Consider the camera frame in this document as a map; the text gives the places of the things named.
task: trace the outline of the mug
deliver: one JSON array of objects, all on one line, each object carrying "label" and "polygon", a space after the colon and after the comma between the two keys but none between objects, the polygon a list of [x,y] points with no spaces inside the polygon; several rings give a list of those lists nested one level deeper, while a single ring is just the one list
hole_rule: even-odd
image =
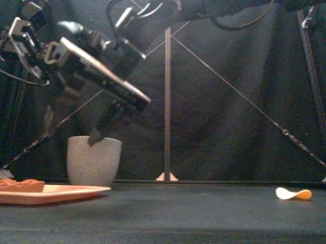
[{"label": "mug", "polygon": [[90,146],[88,138],[68,139],[68,181],[71,185],[108,187],[116,177],[123,143],[104,137]]}]

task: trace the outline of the orange plate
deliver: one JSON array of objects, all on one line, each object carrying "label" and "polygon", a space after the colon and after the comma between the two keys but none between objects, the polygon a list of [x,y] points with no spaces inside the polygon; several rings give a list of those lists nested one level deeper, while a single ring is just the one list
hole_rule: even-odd
[{"label": "orange plate", "polygon": [[0,192],[0,204],[40,205],[98,196],[108,187],[44,185],[42,193]]}]

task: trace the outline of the cable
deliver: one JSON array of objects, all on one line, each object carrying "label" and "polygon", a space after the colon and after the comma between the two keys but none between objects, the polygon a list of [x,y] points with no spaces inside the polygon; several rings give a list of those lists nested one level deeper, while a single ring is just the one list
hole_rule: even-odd
[{"label": "cable", "polygon": [[118,32],[116,32],[115,23],[114,23],[114,19],[112,19],[112,16],[111,16],[111,10],[115,7],[115,5],[120,3],[120,1],[122,0],[110,0],[110,2],[107,3],[107,7],[106,7],[107,19],[108,19],[108,23],[110,23],[110,26],[112,28],[112,32],[115,34],[115,38],[116,39],[119,39],[119,35],[118,35]]},{"label": "cable", "polygon": [[210,21],[213,22],[213,24],[218,27],[218,28],[221,28],[221,29],[223,29],[223,30],[226,30],[226,31],[241,31],[242,29],[245,29],[245,28],[247,28],[247,27],[251,27],[265,16],[266,16],[266,14],[269,13],[269,11],[270,11],[270,9],[271,9],[271,6],[273,6],[273,4],[274,4],[274,1],[275,0],[271,0],[270,1],[270,4],[269,4],[269,7],[267,7],[267,9],[263,11],[263,13],[258,16],[258,18],[255,18],[254,20],[251,20],[250,22],[247,22],[247,23],[245,23],[243,25],[239,25],[239,26],[235,26],[235,27],[233,27],[233,26],[227,26],[227,25],[225,25],[225,24],[222,24],[218,20],[217,20],[217,18],[215,17],[210,17]]},{"label": "cable", "polygon": [[21,79],[16,76],[13,76],[12,74],[9,74],[8,72],[0,70],[0,73],[3,73],[4,75],[7,75],[11,79],[19,81],[19,82],[23,82],[28,85],[33,85],[33,86],[39,86],[39,87],[47,87],[50,85],[50,81],[47,80],[46,83],[36,83],[36,82],[32,82],[32,81],[28,81],[25,79]]}]

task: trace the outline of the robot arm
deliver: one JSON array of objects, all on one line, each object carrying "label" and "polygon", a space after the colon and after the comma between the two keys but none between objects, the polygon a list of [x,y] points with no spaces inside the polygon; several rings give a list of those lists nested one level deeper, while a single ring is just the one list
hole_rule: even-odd
[{"label": "robot arm", "polygon": [[[120,0],[111,0],[110,9]],[[283,0],[289,10],[298,10],[326,0],[295,1]],[[76,46],[66,37],[60,42],[43,43],[37,32],[46,24],[42,7],[32,1],[21,9],[7,32],[4,30],[0,43],[3,59],[16,56],[27,71],[39,79],[51,80],[59,77],[63,93],[46,115],[46,130],[51,136],[63,117],[60,106],[71,106],[79,97],[87,80],[95,82],[115,98],[108,112],[102,116],[94,129],[90,144],[103,138],[102,129],[106,123],[118,124],[120,114],[142,112],[150,98],[127,81],[139,62],[146,58],[144,52],[155,37],[174,23],[196,18],[223,16],[238,11],[270,3],[270,0],[150,0],[140,12],[132,8],[124,10],[115,24],[115,39],[102,32],[87,30],[79,23],[63,21],[59,26],[67,29],[80,41]]]}]

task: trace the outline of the black table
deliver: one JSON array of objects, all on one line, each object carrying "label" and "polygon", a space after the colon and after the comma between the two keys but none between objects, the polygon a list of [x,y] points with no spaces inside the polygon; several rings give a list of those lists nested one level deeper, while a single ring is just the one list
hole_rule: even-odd
[{"label": "black table", "polygon": [[1,205],[0,243],[326,243],[325,190],[302,201],[275,189],[115,183],[98,198]]}]

